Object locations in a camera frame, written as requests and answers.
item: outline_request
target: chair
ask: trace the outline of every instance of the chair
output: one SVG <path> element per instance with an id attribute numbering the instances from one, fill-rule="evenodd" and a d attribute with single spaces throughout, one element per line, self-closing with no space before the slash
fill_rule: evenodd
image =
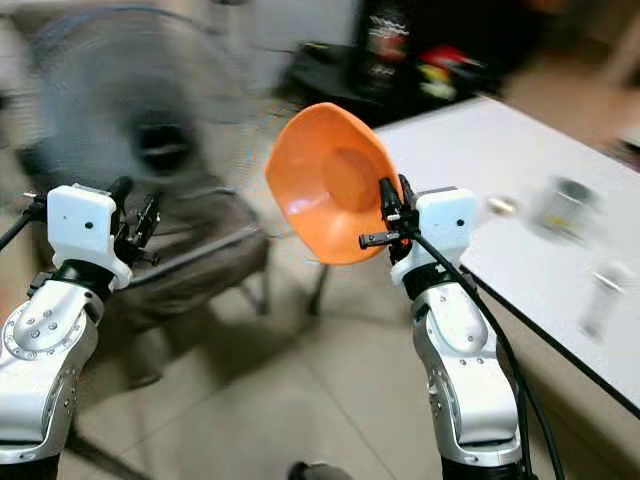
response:
<path id="1" fill-rule="evenodd" d="M 10 19 L 18 32 L 29 40 L 44 24 L 76 11 L 78 3 L 54 3 L 23 6 Z M 73 172 L 48 169 L 47 138 L 23 146 L 16 151 L 22 170 L 37 191 L 73 181 Z M 126 315 L 127 343 L 136 370 L 132 386 L 140 387 L 157 381 L 162 375 L 162 362 L 151 346 L 147 332 L 165 321 L 202 305 L 213 296 L 237 287 L 255 307 L 258 314 L 268 312 L 268 252 L 269 238 L 260 227 L 249 205 L 215 176 L 207 173 L 206 159 L 190 162 L 188 181 L 181 172 L 180 186 L 165 185 L 161 204 L 161 223 L 149 249 L 157 253 L 161 263 L 157 267 L 136 267 L 136 288 L 114 295 L 107 308 Z M 50 268 L 52 251 L 46 240 L 46 227 L 34 225 L 33 239 L 41 269 Z M 187 265 L 173 269 L 161 280 L 145 283 L 156 270 L 172 262 L 183 262 L 203 256 Z M 244 285 L 253 275 L 262 275 L 262 292 L 254 294 Z"/>

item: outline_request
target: electric fan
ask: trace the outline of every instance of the electric fan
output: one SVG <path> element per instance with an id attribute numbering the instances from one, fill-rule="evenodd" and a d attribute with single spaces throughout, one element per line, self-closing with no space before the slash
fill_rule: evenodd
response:
<path id="1" fill-rule="evenodd" d="M 79 10 L 31 42 L 39 138 L 23 167 L 39 191 L 78 182 L 104 189 L 190 192 L 212 174 L 233 188 L 247 93 L 221 32 L 151 6 Z"/>

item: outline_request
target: table edge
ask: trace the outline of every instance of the table edge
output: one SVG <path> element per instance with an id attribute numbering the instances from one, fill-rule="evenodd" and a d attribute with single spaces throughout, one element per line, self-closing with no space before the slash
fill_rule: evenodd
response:
<path id="1" fill-rule="evenodd" d="M 491 297 L 493 297 L 500 305 L 506 308 L 509 313 L 515 316 L 518 320 L 524 323 L 530 330 L 532 330 L 535 334 L 537 334 L 542 340 L 551 345 L 554 350 L 560 353 L 565 359 L 567 359 L 571 364 L 578 368 L 582 373 L 584 373 L 592 382 L 597 384 L 600 388 L 602 388 L 605 392 L 607 392 L 614 400 L 616 400 L 620 405 L 625 407 L 629 413 L 635 416 L 638 420 L 640 420 L 640 407 L 636 406 L 625 397 L 620 391 L 618 391 L 614 386 L 612 386 L 609 382 L 607 382 L 604 378 L 594 372 L 586 363 L 580 360 L 573 352 L 571 352 L 567 347 L 562 345 L 558 340 L 553 338 L 550 334 L 545 332 L 539 325 L 537 325 L 533 320 L 528 318 L 524 313 L 518 310 L 514 305 L 509 303 L 504 297 L 502 297 L 498 292 L 496 292 L 493 288 L 491 288 L 488 284 L 482 281 L 479 277 L 477 277 L 473 272 L 468 269 L 464 269 L 469 272 L 474 281 L 478 284 L 482 290 L 487 292 Z"/>

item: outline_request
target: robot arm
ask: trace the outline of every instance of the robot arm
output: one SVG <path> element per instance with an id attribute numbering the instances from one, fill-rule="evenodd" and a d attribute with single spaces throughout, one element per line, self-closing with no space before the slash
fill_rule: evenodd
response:
<path id="1" fill-rule="evenodd" d="M 36 277 L 40 284 L 33 286 L 31 300 L 9 316 L 1 333 L 2 478 L 55 478 L 55 459 L 71 426 L 80 373 L 97 345 L 104 302 L 126 287 L 140 242 L 157 225 L 157 196 L 141 215 L 138 227 L 144 231 L 130 236 L 120 224 L 131 186 L 121 179 L 109 192 L 74 185 L 47 196 L 48 239 L 58 270 Z"/>
<path id="2" fill-rule="evenodd" d="M 403 179 L 403 204 L 390 183 L 381 183 L 391 233 L 364 235 L 361 246 L 392 245 L 392 280 L 413 300 L 414 345 L 427 372 L 443 477 L 520 479 L 518 409 L 498 364 L 496 334 L 460 284 L 407 235 L 411 228 L 421 232 L 458 265 L 470 242 L 475 198 L 455 188 L 414 196 Z"/>

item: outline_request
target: red object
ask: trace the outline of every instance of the red object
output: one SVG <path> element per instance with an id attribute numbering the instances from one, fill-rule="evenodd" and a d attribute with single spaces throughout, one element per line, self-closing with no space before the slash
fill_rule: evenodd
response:
<path id="1" fill-rule="evenodd" d="M 452 62 L 467 63 L 469 57 L 455 47 L 442 45 L 420 55 L 420 61 L 436 67 L 447 68 Z"/>

